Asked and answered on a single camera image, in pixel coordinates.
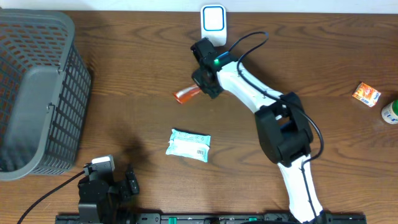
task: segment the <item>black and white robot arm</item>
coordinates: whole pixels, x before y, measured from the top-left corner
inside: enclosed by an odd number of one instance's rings
[[[256,85],[274,98],[289,101],[302,109],[298,96],[294,93],[283,95],[269,88],[251,75],[241,63],[239,74],[237,58],[229,52],[218,55],[207,39],[197,42],[191,50],[200,64],[200,68],[192,75],[195,83],[212,98],[216,98],[223,90],[231,92],[255,114],[262,150],[279,166],[284,178],[289,194],[290,212],[301,223],[313,220],[314,212],[318,216],[323,209],[315,193],[310,163],[304,165],[308,193],[301,170],[302,164],[311,156],[309,144],[313,136],[308,121],[295,110],[290,110],[276,100],[264,96],[252,85]],[[289,117],[290,121],[279,126],[277,120],[282,117]]]

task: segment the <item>white wall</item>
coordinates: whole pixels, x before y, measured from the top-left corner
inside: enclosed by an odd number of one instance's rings
[[[197,12],[222,4],[229,12],[398,13],[398,0],[0,0],[2,8]]]

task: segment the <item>orange and white wrapper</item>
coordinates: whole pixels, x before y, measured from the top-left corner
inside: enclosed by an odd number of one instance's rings
[[[376,105],[380,95],[381,93],[379,91],[375,90],[365,83],[361,83],[355,90],[353,97],[368,105],[369,107],[372,107]]]
[[[183,90],[173,93],[173,95],[174,95],[175,99],[177,100],[177,102],[183,104],[200,92],[201,92],[201,90],[200,90],[199,86],[192,85],[188,88],[185,88]]]

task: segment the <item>plastic basket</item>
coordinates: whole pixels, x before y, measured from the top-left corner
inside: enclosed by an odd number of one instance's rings
[[[60,12],[0,9],[0,180],[72,168],[91,91]]]

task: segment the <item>pill bottle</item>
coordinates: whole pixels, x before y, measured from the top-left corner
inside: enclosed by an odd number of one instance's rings
[[[381,116],[389,124],[398,124],[398,100],[394,100],[381,110]]]

